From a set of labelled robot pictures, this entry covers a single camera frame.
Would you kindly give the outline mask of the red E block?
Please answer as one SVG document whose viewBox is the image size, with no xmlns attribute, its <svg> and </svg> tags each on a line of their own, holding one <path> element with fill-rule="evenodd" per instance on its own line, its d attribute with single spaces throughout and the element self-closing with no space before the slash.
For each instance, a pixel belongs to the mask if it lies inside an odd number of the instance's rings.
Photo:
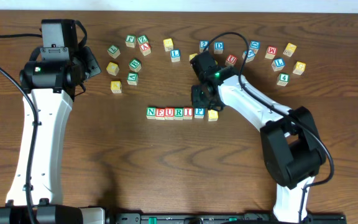
<svg viewBox="0 0 358 224">
<path fill-rule="evenodd" d="M 165 120 L 165 109 L 164 108 L 157 108 L 155 110 L 155 119 Z"/>
</svg>

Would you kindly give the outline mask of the green R block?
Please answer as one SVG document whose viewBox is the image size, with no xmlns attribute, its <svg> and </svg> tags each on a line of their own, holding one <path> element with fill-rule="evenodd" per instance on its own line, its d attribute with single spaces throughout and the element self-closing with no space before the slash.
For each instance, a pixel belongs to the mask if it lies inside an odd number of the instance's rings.
<svg viewBox="0 0 358 224">
<path fill-rule="evenodd" d="M 184 108 L 175 108 L 174 109 L 174 120 L 183 120 Z"/>
</svg>

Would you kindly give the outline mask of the green N block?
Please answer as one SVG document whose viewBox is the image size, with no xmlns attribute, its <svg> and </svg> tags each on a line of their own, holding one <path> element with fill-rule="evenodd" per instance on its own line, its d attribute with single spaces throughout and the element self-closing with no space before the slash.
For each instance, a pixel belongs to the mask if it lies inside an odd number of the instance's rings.
<svg viewBox="0 0 358 224">
<path fill-rule="evenodd" d="M 156 117 L 156 107 L 147 107 L 146 109 L 147 119 L 155 119 Z"/>
</svg>

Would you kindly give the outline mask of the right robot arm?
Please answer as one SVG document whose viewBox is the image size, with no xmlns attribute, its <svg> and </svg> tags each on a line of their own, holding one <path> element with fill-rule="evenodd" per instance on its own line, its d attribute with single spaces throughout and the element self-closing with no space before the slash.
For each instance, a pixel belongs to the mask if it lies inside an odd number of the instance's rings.
<svg viewBox="0 0 358 224">
<path fill-rule="evenodd" d="M 200 81 L 191 88 L 193 106 L 231 107 L 259 131 L 265 166 L 277 183 L 275 218 L 287 223 L 305 220 L 308 190 L 326 162 L 326 149 L 310 111 L 271 100 L 236 68 L 217 65 L 208 51 L 196 55 L 190 64 Z"/>
</svg>

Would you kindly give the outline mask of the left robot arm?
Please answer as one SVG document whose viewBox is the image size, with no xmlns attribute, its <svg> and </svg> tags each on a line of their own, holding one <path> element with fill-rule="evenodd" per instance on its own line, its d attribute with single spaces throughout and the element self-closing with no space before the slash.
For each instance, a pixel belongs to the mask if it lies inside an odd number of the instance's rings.
<svg viewBox="0 0 358 224">
<path fill-rule="evenodd" d="M 14 85 L 23 95 L 24 128 L 16 173 L 0 207 L 0 223 L 107 223 L 103 207 L 63 205 L 60 178 L 65 130 L 76 87 L 101 73 L 78 40 L 80 21 L 42 20 L 43 45 L 30 55 Z"/>
</svg>

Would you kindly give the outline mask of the blue P block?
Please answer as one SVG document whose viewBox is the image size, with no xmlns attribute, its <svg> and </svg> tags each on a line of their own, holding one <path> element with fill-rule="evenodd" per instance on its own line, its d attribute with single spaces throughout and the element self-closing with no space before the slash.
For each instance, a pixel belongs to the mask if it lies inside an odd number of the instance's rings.
<svg viewBox="0 0 358 224">
<path fill-rule="evenodd" d="M 197 119 L 203 119 L 205 115 L 205 109 L 204 108 L 195 108 L 194 109 L 194 117 Z"/>
</svg>

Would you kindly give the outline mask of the red I block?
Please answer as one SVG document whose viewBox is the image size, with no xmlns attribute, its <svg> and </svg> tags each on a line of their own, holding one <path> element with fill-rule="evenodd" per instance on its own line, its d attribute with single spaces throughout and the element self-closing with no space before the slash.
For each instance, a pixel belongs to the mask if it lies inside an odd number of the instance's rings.
<svg viewBox="0 0 358 224">
<path fill-rule="evenodd" d="M 193 119 L 193 108 L 186 107 L 183 109 L 183 119 Z"/>
</svg>

